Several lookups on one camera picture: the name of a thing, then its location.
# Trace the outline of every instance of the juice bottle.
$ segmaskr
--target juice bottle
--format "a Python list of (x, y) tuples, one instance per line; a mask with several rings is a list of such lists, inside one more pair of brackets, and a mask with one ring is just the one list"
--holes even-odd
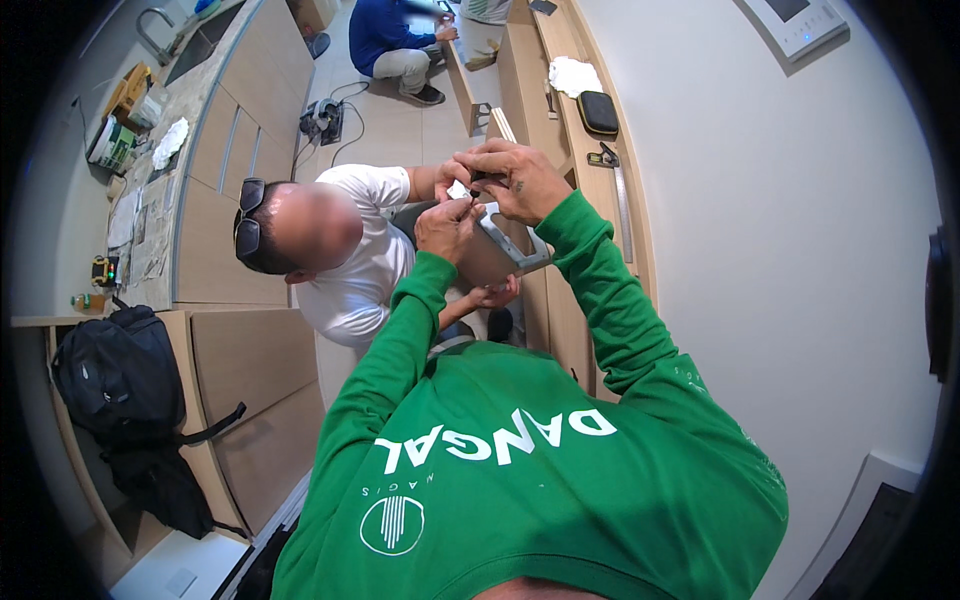
[(104, 312), (107, 298), (103, 294), (77, 294), (70, 297), (70, 304), (77, 312), (99, 314)]

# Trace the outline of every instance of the countertop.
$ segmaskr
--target countertop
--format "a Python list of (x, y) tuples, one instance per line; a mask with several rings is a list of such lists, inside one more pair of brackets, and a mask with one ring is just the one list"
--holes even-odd
[[(220, 12), (236, 6), (244, 0), (224, 0)], [(110, 250), (111, 255), (120, 255), (123, 286), (116, 296), (133, 306), (147, 304), (154, 310), (168, 310), (173, 307), (174, 277), (176, 269), (177, 236), (186, 178), (190, 171), (193, 152), (196, 148), (197, 132), (203, 127), (203, 121), (209, 102), (213, 96), (221, 74), (233, 53), (241, 35), (246, 31), (256, 10), (263, 0), (246, 0), (244, 6), (230, 22), (227, 32), (214, 48), (213, 54), (193, 69), (187, 71), (167, 86), (170, 101), (160, 117), (160, 122), (150, 131), (150, 139), (159, 143), (170, 126), (185, 118), (189, 124), (189, 133), (183, 146), (177, 166), (150, 183), (148, 178), (154, 171), (151, 154), (140, 156), (127, 171), (127, 186), (124, 194), (137, 187), (143, 188), (140, 211), (134, 222), (133, 240), (119, 250)], [(192, 32), (205, 21), (188, 21), (186, 36), (180, 48), (189, 41)], [(171, 66), (160, 71), (159, 80), (163, 81)]]

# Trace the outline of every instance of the smartphone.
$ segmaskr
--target smartphone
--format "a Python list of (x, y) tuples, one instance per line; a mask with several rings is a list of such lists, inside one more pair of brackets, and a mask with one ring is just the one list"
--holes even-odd
[(553, 11), (557, 9), (557, 5), (549, 2), (548, 0), (534, 0), (530, 3), (530, 10), (542, 12), (543, 14), (550, 16), (553, 14)]

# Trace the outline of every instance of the cardboard box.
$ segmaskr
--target cardboard box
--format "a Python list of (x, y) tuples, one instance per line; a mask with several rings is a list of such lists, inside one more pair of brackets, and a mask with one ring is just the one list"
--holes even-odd
[(297, 8), (297, 28), (306, 35), (309, 27), (314, 33), (321, 32), (330, 25), (337, 13), (337, 0), (300, 0)]

